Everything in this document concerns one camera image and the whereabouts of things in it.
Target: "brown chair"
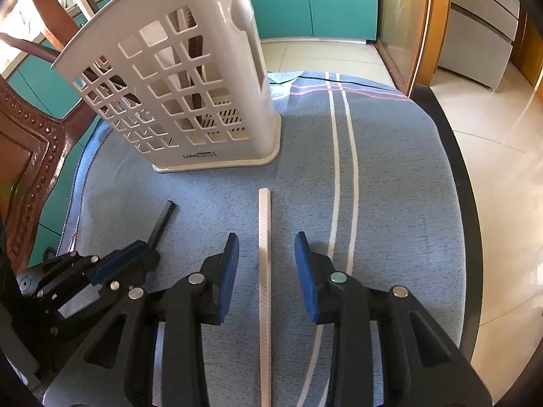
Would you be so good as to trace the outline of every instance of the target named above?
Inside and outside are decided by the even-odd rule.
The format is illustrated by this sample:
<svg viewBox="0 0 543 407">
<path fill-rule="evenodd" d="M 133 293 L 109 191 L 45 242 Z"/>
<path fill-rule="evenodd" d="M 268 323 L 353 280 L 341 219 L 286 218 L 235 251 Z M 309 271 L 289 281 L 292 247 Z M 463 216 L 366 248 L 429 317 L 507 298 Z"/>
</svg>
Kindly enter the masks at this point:
<svg viewBox="0 0 543 407">
<path fill-rule="evenodd" d="M 63 119 L 52 118 L 0 76 L 0 215 L 15 273 L 28 265 L 41 210 L 66 156 L 95 117 L 80 100 Z"/>
</svg>

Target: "wooden stick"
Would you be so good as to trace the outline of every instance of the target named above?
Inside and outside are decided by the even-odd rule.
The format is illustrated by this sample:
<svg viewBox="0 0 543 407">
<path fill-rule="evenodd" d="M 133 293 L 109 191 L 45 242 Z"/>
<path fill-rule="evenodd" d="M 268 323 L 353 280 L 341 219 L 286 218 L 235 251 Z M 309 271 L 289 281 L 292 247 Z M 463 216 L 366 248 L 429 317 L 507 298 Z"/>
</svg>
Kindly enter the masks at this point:
<svg viewBox="0 0 543 407">
<path fill-rule="evenodd" d="M 272 407 L 272 204 L 268 188 L 259 190 L 260 397 Z"/>
</svg>

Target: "brand logo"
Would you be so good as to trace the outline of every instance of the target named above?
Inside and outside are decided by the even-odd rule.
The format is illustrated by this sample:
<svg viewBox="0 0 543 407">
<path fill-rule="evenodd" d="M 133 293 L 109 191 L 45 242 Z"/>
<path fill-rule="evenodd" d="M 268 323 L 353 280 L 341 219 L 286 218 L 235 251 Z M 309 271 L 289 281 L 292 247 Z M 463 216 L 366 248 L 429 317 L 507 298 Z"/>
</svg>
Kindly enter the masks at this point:
<svg viewBox="0 0 543 407">
<path fill-rule="evenodd" d="M 202 151 L 200 153 L 195 153 L 194 155 L 183 155 L 184 159 L 192 159 L 194 157 L 213 157 L 217 154 L 214 151 Z"/>
</svg>

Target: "white plastic basket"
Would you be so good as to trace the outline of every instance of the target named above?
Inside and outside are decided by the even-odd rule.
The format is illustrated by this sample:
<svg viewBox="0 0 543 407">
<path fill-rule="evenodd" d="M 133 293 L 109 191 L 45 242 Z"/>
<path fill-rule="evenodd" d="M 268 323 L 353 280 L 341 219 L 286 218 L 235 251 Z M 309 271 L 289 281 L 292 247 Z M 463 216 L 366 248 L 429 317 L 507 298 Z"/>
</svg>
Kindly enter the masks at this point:
<svg viewBox="0 0 543 407">
<path fill-rule="evenodd" d="M 157 171 L 279 153 L 250 0 L 112 0 L 53 67 Z"/>
</svg>

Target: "laundry basket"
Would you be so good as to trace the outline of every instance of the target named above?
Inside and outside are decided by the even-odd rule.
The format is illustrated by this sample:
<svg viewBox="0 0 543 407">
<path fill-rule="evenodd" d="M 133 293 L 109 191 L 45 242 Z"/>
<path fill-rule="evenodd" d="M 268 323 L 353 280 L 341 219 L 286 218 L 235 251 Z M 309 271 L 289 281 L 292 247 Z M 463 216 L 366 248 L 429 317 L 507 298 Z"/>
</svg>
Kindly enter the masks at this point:
<svg viewBox="0 0 543 407">
<path fill-rule="evenodd" d="M 112 0 L 53 67 L 156 171 L 279 153 L 250 0 Z"/>
</svg>

